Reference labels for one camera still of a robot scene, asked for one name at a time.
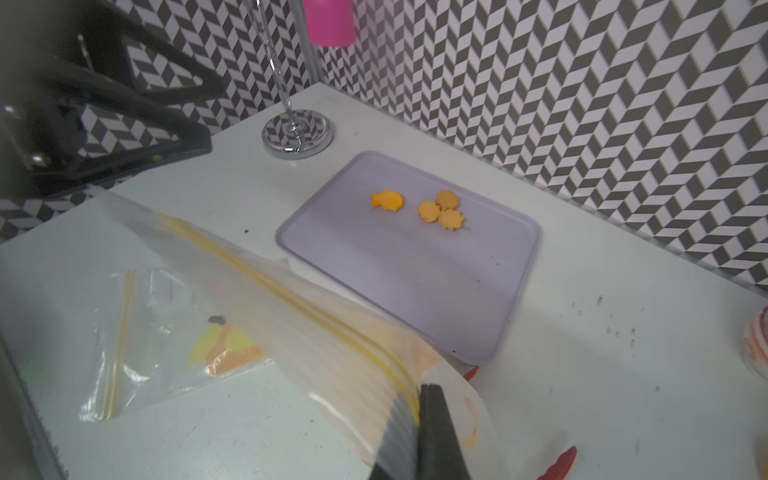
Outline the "clear bag with cookies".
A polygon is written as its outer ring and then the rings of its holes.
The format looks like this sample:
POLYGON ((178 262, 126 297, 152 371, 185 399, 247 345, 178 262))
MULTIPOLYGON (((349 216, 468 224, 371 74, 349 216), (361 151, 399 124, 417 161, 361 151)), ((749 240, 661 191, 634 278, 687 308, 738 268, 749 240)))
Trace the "clear bag with cookies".
POLYGON ((267 361, 248 334, 163 269, 110 274, 93 330, 83 422, 132 415, 267 361))

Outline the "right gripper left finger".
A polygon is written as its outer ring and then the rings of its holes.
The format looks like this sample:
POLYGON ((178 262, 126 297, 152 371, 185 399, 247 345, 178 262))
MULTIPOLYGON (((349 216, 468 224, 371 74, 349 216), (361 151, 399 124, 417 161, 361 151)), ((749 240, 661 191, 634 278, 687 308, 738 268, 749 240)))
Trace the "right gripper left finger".
POLYGON ((381 438, 369 480, 414 480, 418 471, 418 418, 404 395, 397 395, 381 438))

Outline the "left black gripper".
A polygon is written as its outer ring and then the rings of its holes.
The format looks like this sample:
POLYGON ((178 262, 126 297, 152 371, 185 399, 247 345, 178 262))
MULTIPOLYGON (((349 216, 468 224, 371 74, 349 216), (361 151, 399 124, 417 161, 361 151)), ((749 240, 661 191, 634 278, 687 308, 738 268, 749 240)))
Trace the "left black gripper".
POLYGON ((28 63, 73 54, 68 1, 1 3, 1 196, 54 197, 212 150, 208 128, 163 105, 217 99, 224 80, 212 69, 109 1, 77 3, 80 63, 154 100, 61 101, 28 63), (97 156, 81 153, 92 133, 85 108, 103 110, 169 137, 97 156))

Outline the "leaf shaped orange cookie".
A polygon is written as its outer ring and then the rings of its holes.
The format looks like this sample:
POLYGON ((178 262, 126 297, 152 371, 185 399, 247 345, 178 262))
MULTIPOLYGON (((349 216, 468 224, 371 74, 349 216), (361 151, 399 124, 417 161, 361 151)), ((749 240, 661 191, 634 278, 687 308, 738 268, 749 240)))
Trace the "leaf shaped orange cookie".
POLYGON ((459 210, 445 209, 440 213, 438 221, 444 229, 455 231, 463 226, 465 217, 459 210))

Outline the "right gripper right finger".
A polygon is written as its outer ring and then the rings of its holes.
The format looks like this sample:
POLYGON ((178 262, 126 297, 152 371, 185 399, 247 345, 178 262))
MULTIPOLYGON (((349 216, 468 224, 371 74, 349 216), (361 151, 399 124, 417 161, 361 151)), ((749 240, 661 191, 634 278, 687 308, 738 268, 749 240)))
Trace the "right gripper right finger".
POLYGON ((423 384, 420 391, 420 424, 416 478, 469 480, 448 405, 439 385, 423 384))

